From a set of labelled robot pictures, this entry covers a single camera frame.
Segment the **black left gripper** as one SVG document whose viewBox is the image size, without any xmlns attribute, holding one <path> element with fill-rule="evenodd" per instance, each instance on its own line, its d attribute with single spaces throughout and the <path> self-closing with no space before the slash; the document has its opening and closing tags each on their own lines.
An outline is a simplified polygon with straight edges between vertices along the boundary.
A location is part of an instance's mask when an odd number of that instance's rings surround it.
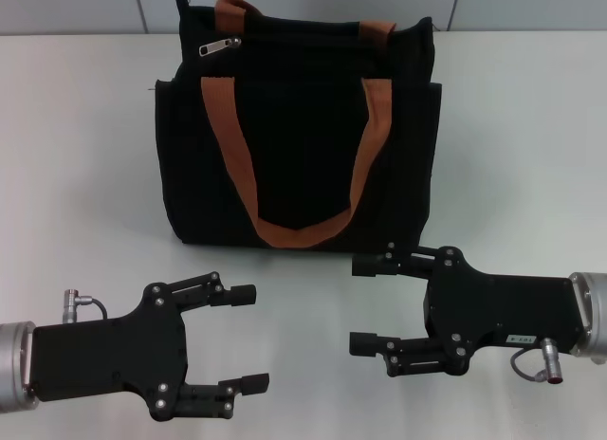
<svg viewBox="0 0 607 440">
<path fill-rule="evenodd" d="M 187 352 L 181 313 L 205 306 L 251 305 L 256 296 L 254 284 L 229 287 L 214 271 L 151 284 L 138 306 L 119 318 L 37 327 L 32 336 L 32 389 L 43 402 L 134 393 L 156 421 L 232 418 L 235 397 L 265 393 L 269 374 L 183 385 Z"/>
</svg>

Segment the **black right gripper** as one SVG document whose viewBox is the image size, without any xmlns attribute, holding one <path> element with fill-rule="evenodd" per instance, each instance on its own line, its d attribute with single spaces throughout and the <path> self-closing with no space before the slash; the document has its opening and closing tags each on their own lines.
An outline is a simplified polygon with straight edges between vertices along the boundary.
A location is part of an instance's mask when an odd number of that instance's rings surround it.
<svg viewBox="0 0 607 440">
<path fill-rule="evenodd" d="M 584 332 L 569 279 L 484 273 L 469 265 L 456 247 L 394 247 L 381 254 L 355 254 L 352 275 L 428 281 L 424 316 L 429 338 L 350 333 L 349 353 L 382 356 L 389 377 L 461 376 L 481 348 L 537 349 L 544 339 L 567 354 Z"/>
</svg>

